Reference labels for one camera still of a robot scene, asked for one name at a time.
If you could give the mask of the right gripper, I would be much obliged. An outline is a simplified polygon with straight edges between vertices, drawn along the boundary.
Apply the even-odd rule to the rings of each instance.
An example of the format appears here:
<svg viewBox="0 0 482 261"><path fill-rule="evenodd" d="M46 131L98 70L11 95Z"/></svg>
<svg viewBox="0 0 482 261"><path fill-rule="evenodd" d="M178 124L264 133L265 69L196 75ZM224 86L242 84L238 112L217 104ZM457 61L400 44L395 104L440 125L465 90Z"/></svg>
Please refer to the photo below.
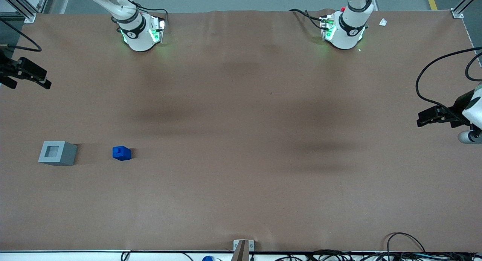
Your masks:
<svg viewBox="0 0 482 261"><path fill-rule="evenodd" d="M47 79L47 71L31 60L20 57L19 60L8 58L3 50L0 50L0 83L8 88L15 89L17 81L11 77L21 76L49 90L52 83Z"/></svg>

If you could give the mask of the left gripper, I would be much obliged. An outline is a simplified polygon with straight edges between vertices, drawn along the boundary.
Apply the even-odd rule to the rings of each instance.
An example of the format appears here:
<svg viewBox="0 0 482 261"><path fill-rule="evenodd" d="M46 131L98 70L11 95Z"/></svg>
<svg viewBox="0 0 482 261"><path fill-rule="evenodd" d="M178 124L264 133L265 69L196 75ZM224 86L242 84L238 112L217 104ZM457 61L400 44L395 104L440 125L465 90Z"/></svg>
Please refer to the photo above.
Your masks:
<svg viewBox="0 0 482 261"><path fill-rule="evenodd" d="M428 124L442 124L450 122L452 128L462 125L473 125L482 129L482 85L478 84L475 89L459 96L451 111L457 115L457 119L452 121L451 115L440 105L434 105L418 113L417 127L424 127Z"/></svg>

